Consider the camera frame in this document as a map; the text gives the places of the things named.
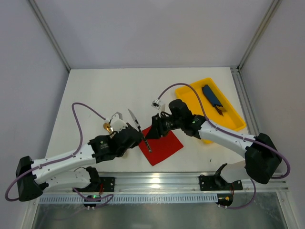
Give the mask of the red paper napkin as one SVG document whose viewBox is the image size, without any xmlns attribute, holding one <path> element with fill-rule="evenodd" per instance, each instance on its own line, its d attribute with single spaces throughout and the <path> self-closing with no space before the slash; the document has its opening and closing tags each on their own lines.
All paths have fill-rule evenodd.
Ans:
<svg viewBox="0 0 305 229">
<path fill-rule="evenodd" d="M 149 152 L 144 141 L 141 141 L 139 148 L 151 166 L 159 164 L 183 148 L 183 144 L 172 131 L 165 137 L 148 139 L 147 142 L 152 150 L 151 152 Z"/>
</svg>

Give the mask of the steak knife patterned handle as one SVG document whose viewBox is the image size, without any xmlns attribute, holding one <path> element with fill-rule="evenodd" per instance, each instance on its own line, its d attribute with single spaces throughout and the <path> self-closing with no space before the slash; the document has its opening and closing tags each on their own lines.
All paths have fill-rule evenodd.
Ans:
<svg viewBox="0 0 305 229">
<path fill-rule="evenodd" d="M 151 149 L 151 147 L 149 146 L 149 143 L 148 143 L 148 141 L 146 140 L 146 138 L 145 138 L 145 136 L 144 136 L 144 134 L 143 134 L 143 132 L 142 132 L 142 130 L 141 130 L 141 126 L 140 126 L 140 124 L 139 124 L 139 122 L 138 122 L 136 116 L 134 115 L 134 113 L 133 113 L 130 109 L 128 109 L 128 112 L 130 113 L 130 116 L 131 116 L 131 118 L 133 119 L 133 121 L 134 121 L 134 123 L 135 123 L 135 125 L 136 125 L 136 127 L 137 127 L 137 129 L 138 129 L 138 131 L 139 131 L 140 134 L 142 135 L 142 139 L 143 139 L 143 141 L 144 141 L 144 143 L 145 143 L 145 145 L 146 145 L 148 151 L 151 153 L 151 152 L 152 152 L 152 149 Z"/>
</svg>

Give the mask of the gold spoon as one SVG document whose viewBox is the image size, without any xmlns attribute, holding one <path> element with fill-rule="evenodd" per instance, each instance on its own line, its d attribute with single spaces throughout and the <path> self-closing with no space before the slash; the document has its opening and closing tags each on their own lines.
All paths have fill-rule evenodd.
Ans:
<svg viewBox="0 0 305 229">
<path fill-rule="evenodd" d="M 103 128 L 108 132 L 110 138 L 112 138 L 114 131 L 113 131 L 113 128 L 111 127 L 111 125 L 109 123 L 104 123 Z"/>
</svg>

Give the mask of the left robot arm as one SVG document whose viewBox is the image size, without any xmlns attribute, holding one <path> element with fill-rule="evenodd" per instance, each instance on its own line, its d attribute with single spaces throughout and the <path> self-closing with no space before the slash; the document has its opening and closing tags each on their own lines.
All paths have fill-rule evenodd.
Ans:
<svg viewBox="0 0 305 229">
<path fill-rule="evenodd" d="M 128 149 L 138 146 L 142 139 L 143 134 L 129 125 L 121 131 L 91 139 L 78 147 L 76 152 L 37 160 L 25 156 L 19 160 L 16 170 L 17 199 L 30 201 L 52 188 L 97 191 L 102 179 L 93 165 L 122 157 Z"/>
</svg>

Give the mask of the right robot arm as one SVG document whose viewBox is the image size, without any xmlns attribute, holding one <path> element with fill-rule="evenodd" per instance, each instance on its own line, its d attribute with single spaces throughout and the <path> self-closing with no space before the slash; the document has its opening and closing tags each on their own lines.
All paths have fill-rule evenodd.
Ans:
<svg viewBox="0 0 305 229">
<path fill-rule="evenodd" d="M 171 130 L 180 129 L 187 136 L 208 140 L 232 150 L 243 160 L 221 165 L 213 176 L 214 184 L 223 190 L 231 183 L 251 178 L 267 184 L 277 170 L 282 159 L 275 151 L 271 138 L 260 133 L 258 136 L 243 135 L 218 126 L 202 115 L 192 114 L 187 104 L 180 99 L 169 103 L 170 113 L 160 112 L 152 117 L 152 125 L 146 139 L 160 139 Z"/>
</svg>

